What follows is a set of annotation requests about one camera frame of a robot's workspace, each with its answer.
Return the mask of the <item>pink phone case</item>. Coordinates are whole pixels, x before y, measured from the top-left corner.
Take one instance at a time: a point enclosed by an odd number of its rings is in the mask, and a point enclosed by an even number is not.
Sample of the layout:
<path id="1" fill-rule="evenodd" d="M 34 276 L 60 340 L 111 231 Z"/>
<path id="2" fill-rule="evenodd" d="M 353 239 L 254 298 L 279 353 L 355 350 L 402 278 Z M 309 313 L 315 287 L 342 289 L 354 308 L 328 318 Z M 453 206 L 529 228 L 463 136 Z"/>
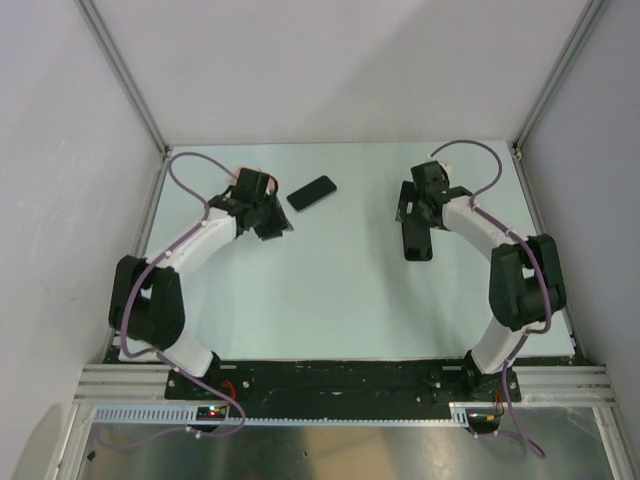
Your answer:
<path id="1" fill-rule="evenodd" d="M 244 192 L 245 196 L 260 196 L 274 194 L 277 180 L 267 172 L 248 167 L 240 167 L 236 171 L 235 186 Z"/>

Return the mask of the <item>aluminium frame post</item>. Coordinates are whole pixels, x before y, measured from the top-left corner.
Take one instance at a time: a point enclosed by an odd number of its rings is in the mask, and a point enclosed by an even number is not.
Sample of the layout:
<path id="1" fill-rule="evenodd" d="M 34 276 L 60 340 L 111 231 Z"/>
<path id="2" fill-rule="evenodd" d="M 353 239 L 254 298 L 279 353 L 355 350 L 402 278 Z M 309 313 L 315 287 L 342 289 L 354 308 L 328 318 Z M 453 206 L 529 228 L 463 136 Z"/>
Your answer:
<path id="1" fill-rule="evenodd" d="M 124 95 L 131 104 L 155 150 L 162 158 L 167 155 L 169 146 L 165 141 L 151 110 L 145 101 L 126 61 L 115 42 L 109 27 L 103 19 L 95 1 L 77 0 L 75 5 L 86 22 L 90 32 L 102 51 L 107 64 L 119 83 Z"/>
<path id="2" fill-rule="evenodd" d="M 609 5 L 610 1 L 607 0 L 586 2 L 512 142 L 512 151 L 517 158 L 522 156 L 525 145 L 531 139 Z"/>

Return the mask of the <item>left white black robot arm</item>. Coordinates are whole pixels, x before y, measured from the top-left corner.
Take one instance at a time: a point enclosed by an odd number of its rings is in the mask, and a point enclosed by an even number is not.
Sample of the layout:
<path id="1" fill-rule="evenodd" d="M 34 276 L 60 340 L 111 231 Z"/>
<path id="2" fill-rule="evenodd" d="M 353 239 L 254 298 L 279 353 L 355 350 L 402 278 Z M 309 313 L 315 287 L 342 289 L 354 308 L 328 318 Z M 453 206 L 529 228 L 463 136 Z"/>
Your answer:
<path id="1" fill-rule="evenodd" d="M 263 241 L 291 231 L 278 187 L 271 175 L 242 168 L 223 193 L 201 201 L 202 218 L 171 244 L 149 258 L 127 255 L 117 263 L 109 324 L 122 340 L 145 345 L 132 352 L 122 343 L 126 357 L 155 352 L 189 373 L 186 384 L 197 397 L 209 399 L 220 391 L 222 376 L 211 368 L 217 355 L 189 332 L 182 281 L 247 231 Z"/>

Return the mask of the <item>aluminium front rail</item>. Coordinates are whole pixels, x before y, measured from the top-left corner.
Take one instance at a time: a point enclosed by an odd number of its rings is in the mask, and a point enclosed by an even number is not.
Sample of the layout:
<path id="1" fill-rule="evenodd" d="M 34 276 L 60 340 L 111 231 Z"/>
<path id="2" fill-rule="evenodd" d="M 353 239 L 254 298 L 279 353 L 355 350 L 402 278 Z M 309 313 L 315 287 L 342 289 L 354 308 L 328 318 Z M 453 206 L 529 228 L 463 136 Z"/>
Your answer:
<path id="1" fill-rule="evenodd" d="M 151 402 L 164 399 L 169 368 L 159 364 L 92 364 L 81 373 L 77 402 Z"/>

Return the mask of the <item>right aluminium frame post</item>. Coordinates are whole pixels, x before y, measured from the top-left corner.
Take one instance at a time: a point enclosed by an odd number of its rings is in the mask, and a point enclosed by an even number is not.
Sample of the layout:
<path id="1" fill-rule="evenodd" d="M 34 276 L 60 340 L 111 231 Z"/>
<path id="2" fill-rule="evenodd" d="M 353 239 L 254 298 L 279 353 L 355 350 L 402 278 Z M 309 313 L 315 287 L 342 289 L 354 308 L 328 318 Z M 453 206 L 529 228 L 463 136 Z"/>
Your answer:
<path id="1" fill-rule="evenodd" d="M 607 0 L 586 2 L 512 142 L 512 151 L 517 158 L 522 156 L 525 145 L 531 139 L 609 5 L 610 1 Z"/>

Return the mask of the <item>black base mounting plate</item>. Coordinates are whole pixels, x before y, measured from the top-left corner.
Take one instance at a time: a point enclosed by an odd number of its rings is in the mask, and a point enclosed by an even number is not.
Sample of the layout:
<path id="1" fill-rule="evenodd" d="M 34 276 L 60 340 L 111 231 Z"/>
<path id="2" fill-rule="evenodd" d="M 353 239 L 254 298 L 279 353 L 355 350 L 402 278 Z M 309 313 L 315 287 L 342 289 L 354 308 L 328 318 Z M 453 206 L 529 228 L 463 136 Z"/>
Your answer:
<path id="1" fill-rule="evenodd" d="M 403 421 L 447 416 L 452 402 L 493 404 L 522 399 L 508 371 L 507 391 L 486 400 L 456 397 L 462 360 L 239 361 L 212 367 L 198 383 L 170 372 L 166 400 L 207 403 L 214 390 L 232 394 L 250 420 Z"/>

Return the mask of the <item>left aluminium frame post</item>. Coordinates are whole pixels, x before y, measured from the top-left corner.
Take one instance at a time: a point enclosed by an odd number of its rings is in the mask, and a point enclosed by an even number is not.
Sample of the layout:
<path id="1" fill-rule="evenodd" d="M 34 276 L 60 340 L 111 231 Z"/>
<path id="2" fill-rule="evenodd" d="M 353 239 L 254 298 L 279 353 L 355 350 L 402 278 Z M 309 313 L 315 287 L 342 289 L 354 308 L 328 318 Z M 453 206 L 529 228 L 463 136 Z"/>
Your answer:
<path id="1" fill-rule="evenodd" d="M 115 42 L 109 27 L 103 19 L 95 1 L 77 0 L 75 5 L 86 22 L 90 32 L 102 51 L 107 64 L 119 83 L 124 95 L 131 104 L 155 150 L 162 158 L 167 155 L 169 146 L 165 141 L 151 110 L 145 101 L 126 61 Z"/>

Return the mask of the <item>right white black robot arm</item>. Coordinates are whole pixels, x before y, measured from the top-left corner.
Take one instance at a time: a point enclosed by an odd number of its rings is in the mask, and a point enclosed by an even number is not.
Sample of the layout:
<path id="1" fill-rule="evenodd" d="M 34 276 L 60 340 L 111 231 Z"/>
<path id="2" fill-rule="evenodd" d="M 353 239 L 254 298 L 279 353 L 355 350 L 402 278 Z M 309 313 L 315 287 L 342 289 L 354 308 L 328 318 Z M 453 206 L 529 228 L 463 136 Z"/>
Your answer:
<path id="1" fill-rule="evenodd" d="M 555 240 L 548 234 L 522 237 L 482 209 L 462 186 L 451 186 L 445 167 L 430 161 L 411 169 L 403 182 L 396 219 L 406 260 L 433 257 L 431 233 L 456 233 L 489 262 L 491 321 L 454 377 L 456 397 L 483 401 L 507 391 L 508 371 L 526 340 L 550 330 L 566 305 L 566 288 Z"/>

